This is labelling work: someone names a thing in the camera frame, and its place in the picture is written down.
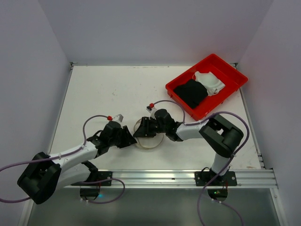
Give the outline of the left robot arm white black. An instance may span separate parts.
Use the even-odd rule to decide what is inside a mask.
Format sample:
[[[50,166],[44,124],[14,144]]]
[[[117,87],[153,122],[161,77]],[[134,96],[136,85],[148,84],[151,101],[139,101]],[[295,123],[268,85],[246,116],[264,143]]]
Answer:
[[[53,193],[72,184],[98,186],[109,176],[101,175],[91,163],[110,147],[124,148],[136,144],[127,126],[108,122],[103,130],[87,138],[83,145],[56,155],[36,154],[17,181],[17,185],[36,203],[42,204]]]

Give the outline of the black garment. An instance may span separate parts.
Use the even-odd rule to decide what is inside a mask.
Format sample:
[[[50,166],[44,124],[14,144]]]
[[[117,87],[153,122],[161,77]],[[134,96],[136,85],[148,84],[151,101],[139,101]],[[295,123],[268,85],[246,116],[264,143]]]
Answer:
[[[191,109],[195,109],[208,96],[207,89],[193,79],[174,88],[174,93]]]

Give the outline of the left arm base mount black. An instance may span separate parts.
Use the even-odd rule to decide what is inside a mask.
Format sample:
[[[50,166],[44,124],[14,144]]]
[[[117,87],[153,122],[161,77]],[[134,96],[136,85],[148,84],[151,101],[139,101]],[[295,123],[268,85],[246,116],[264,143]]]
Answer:
[[[111,186],[111,181],[105,181],[97,183],[105,179],[112,178],[112,171],[97,171],[92,172],[92,175],[88,177],[86,182],[93,182],[93,184],[83,184],[82,182],[73,183],[72,186],[80,186],[79,194],[84,200],[95,201],[100,196],[101,187]]]

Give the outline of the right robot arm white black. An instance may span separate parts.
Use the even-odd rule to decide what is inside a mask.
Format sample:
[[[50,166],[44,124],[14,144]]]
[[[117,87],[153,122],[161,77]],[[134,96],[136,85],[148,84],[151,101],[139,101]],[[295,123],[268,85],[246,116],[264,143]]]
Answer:
[[[149,138],[157,134],[165,134],[174,142],[204,139],[215,151],[210,170],[219,176],[224,176],[229,170],[229,161],[244,136],[241,129],[220,114],[191,125],[175,121],[165,109],[156,110],[150,117],[142,117],[133,137]]]

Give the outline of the white mesh laundry bag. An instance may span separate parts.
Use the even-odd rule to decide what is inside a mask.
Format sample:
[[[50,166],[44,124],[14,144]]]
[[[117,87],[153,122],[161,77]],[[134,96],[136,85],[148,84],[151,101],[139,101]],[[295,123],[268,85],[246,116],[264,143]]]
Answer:
[[[152,152],[153,149],[162,144],[164,137],[164,135],[157,135],[153,138],[136,138],[137,143],[135,146],[143,152]]]

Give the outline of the white bra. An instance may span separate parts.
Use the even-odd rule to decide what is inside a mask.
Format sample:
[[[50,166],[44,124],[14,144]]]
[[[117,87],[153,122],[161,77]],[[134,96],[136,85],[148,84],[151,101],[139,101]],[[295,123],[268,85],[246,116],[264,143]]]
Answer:
[[[206,88],[209,96],[217,95],[225,88],[225,84],[212,72],[200,73],[199,71],[196,71],[194,73],[194,78],[195,81],[201,83]]]

